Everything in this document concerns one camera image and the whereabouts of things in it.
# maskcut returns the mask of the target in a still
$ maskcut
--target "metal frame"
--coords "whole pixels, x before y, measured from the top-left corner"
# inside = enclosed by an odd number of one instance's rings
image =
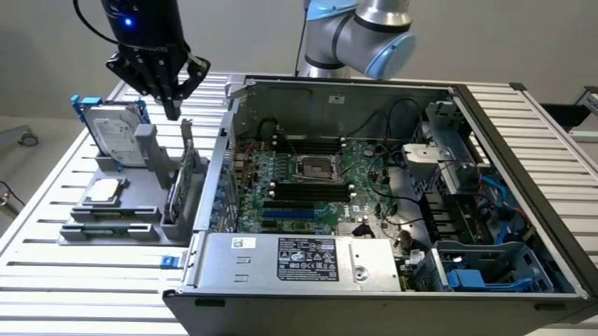
[[[220,116],[226,111],[220,104],[227,77],[228,74],[220,73],[212,73],[208,76],[207,85],[200,85],[191,97],[191,106],[196,107],[190,107],[187,115],[183,115],[195,119],[195,143],[206,156],[211,154],[216,130],[220,127]],[[417,80],[401,82],[422,83]],[[449,86],[455,82],[426,81],[423,83]],[[562,200],[577,202],[579,196],[575,192],[581,187],[575,187],[575,184],[589,184],[587,180],[571,179],[567,181],[569,184],[562,185],[561,180],[551,182],[547,174],[557,175],[559,172],[563,174],[579,172],[581,174],[587,169],[571,161],[550,158],[541,160],[547,152],[542,148],[562,147],[562,144],[549,129],[521,126],[521,121],[527,124],[538,119],[538,112],[529,107],[529,104],[522,103],[525,100],[521,96],[515,97],[518,94],[509,84],[462,84],[467,85],[473,92],[485,114],[490,117],[549,201],[551,203]],[[123,83],[118,85],[112,97],[116,95],[136,98],[136,94]],[[159,124],[159,142],[170,147],[168,151],[175,156],[183,152],[182,148],[174,146],[175,142],[180,143],[179,135],[174,131],[176,124],[162,118],[155,104],[151,104],[151,111],[154,111],[152,121]],[[542,154],[533,153],[530,148]],[[551,154],[551,158],[565,157],[566,155],[561,152],[569,153],[569,150],[557,152],[559,154]],[[186,335],[183,327],[156,295],[156,290],[175,288],[179,279],[187,277],[180,269],[158,268],[160,257],[179,255],[184,251],[183,248],[92,246],[80,248],[56,246],[53,243],[59,225],[52,221],[59,221],[65,216],[63,209],[68,209],[71,200],[76,201],[80,196],[77,188],[61,188],[61,185],[81,186],[90,182],[91,174],[87,171],[95,170],[95,167],[90,166],[90,160],[85,159],[90,153],[94,155],[95,151],[87,132],[83,131],[21,215],[0,238],[0,335],[44,335],[47,333]],[[481,152],[481,156],[486,159],[486,153]],[[563,218],[594,263],[598,263],[598,227],[591,225],[591,219],[571,217],[570,212],[558,205],[558,203],[553,205],[557,213]],[[202,249],[196,246],[202,242],[203,234],[202,232],[194,236],[191,245],[195,249]],[[422,318],[421,313],[427,311],[429,306],[430,304],[426,304],[421,309],[413,308],[413,311],[419,313],[414,316],[415,319]],[[399,326],[394,324],[390,328],[397,330]],[[558,324],[549,328],[538,330],[533,335],[589,335],[591,332],[582,329],[598,328],[598,317],[578,325]]]

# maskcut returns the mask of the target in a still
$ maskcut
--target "circuit board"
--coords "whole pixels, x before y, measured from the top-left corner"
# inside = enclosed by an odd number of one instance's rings
[[[382,177],[383,160],[375,160],[375,144],[351,142],[336,155],[279,153],[264,143],[254,148],[247,144],[244,147],[250,148],[248,153],[239,152],[235,162],[240,198],[238,232],[348,235],[364,217],[375,218],[376,204],[386,209],[389,201],[370,188],[371,183],[380,193],[391,194],[389,180]],[[310,202],[286,202],[294,207],[299,203],[310,203],[310,209],[303,212],[267,209],[268,204],[280,204],[275,197],[280,186],[302,185],[311,188],[315,185],[335,189],[346,187],[350,196],[339,202],[324,200],[314,193],[308,197]]]

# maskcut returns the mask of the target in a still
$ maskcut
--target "motherboard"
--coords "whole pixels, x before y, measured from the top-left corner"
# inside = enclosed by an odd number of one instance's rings
[[[242,144],[238,232],[351,235],[389,207],[379,195],[391,194],[382,153],[386,146],[367,141]]]

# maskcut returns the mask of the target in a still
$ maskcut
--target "floor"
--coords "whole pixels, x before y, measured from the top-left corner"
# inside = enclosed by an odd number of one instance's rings
[[[39,145],[24,147],[16,142],[0,148],[0,180],[27,202],[49,171],[83,130],[77,119],[16,118],[0,116],[0,132],[28,124],[39,137]],[[0,212],[0,235],[12,223]]]

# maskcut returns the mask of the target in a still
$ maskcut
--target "white wall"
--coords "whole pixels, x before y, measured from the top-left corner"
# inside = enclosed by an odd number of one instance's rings
[[[179,0],[186,38],[214,70],[291,73],[303,0]],[[71,0],[1,0],[0,114],[72,118],[73,93],[106,95],[115,48],[87,31]],[[110,34],[99,0],[81,0]],[[419,37],[402,78],[518,81],[542,101],[598,85],[597,0],[413,0]]]

